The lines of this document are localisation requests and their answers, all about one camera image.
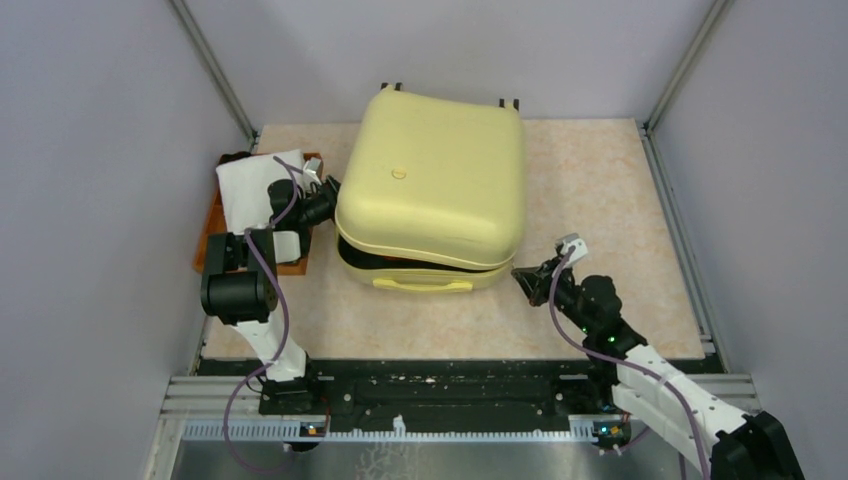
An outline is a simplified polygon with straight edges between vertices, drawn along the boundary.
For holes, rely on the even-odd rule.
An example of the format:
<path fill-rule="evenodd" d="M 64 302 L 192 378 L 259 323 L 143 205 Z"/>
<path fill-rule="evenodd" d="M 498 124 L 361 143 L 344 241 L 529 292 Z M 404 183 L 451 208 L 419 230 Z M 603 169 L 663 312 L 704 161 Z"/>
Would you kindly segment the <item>yellow hard-shell suitcase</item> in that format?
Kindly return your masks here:
<path fill-rule="evenodd" d="M 384 84 L 370 100 L 335 208 L 350 277 L 405 293 L 488 288 L 513 266 L 527 216 L 518 99 L 482 105 Z"/>

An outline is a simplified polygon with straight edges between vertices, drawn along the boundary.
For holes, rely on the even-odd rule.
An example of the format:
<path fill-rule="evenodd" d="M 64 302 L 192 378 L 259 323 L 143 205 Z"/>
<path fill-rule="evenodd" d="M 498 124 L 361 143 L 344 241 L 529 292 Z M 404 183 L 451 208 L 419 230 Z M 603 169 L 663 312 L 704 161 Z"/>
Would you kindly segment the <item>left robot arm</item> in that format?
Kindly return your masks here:
<path fill-rule="evenodd" d="M 239 333 L 262 362 L 261 373 L 286 382 L 283 401 L 297 413 L 319 404 L 320 386 L 305 376 L 308 356 L 290 338 L 286 299 L 277 276 L 277 234 L 293 235 L 300 248 L 310 229 L 334 217 L 341 183 L 332 176 L 304 190 L 292 179 L 267 188 L 267 221 L 242 233 L 207 237 L 200 301 L 205 313 Z"/>

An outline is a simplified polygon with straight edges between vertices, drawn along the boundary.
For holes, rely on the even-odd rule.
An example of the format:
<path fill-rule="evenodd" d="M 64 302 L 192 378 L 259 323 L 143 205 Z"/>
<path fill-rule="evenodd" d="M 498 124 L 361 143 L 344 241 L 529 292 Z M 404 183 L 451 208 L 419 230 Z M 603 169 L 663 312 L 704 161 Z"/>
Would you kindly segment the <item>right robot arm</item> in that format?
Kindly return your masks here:
<path fill-rule="evenodd" d="M 726 402 L 663 358 L 623 318 L 611 277 L 576 281 L 557 258 L 511 276 L 531 305 L 548 308 L 557 332 L 566 317 L 583 333 L 566 341 L 598 372 L 586 385 L 594 409 L 635 415 L 705 479 L 803 478 L 783 424 Z"/>

